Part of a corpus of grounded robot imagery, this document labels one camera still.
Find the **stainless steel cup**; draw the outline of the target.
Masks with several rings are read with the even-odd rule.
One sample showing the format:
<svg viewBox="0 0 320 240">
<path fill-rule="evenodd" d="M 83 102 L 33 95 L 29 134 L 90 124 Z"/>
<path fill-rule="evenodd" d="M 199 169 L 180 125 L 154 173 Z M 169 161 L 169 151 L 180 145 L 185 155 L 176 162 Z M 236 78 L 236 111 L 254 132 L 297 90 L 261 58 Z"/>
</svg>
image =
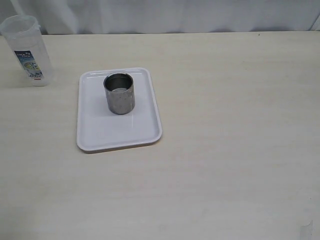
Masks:
<svg viewBox="0 0 320 240">
<path fill-rule="evenodd" d="M 109 110 L 116 115 L 125 115 L 135 108 L 134 80 L 127 74 L 116 72 L 103 81 Z"/>
</svg>

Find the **clear plastic water bottle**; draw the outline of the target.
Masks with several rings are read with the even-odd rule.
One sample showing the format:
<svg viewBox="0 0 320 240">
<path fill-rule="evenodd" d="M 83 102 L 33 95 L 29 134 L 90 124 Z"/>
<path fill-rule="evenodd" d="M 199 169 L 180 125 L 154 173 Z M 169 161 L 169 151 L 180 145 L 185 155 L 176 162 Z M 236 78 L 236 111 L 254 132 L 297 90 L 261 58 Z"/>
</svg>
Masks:
<svg viewBox="0 0 320 240">
<path fill-rule="evenodd" d="M 54 79 L 38 20 L 30 15 L 14 15 L 0 24 L 4 36 L 31 84 L 47 86 Z"/>
</svg>

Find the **white rectangular plastic tray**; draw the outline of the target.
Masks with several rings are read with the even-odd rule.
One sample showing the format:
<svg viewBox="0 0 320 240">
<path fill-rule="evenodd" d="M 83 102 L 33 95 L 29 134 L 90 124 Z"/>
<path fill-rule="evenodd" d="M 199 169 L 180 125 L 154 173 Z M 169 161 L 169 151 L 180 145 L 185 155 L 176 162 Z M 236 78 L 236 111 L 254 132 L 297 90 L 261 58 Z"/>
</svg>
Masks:
<svg viewBox="0 0 320 240">
<path fill-rule="evenodd" d="M 124 115 L 112 113 L 107 104 L 104 79 L 114 73 L 133 78 L 135 107 Z M 163 134 L 150 72 L 143 67 L 95 70 L 79 78 L 77 146 L 85 152 L 150 145 Z"/>
</svg>

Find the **white backdrop curtain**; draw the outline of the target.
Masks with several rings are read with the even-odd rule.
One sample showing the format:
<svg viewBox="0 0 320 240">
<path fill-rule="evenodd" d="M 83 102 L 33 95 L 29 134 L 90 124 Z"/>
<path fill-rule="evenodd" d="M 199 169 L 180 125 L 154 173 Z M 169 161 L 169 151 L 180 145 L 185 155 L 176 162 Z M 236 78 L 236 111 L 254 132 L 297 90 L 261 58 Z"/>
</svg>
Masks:
<svg viewBox="0 0 320 240">
<path fill-rule="evenodd" d="M 310 31 L 317 0 L 3 0 L 0 18 L 34 16 L 44 34 Z"/>
</svg>

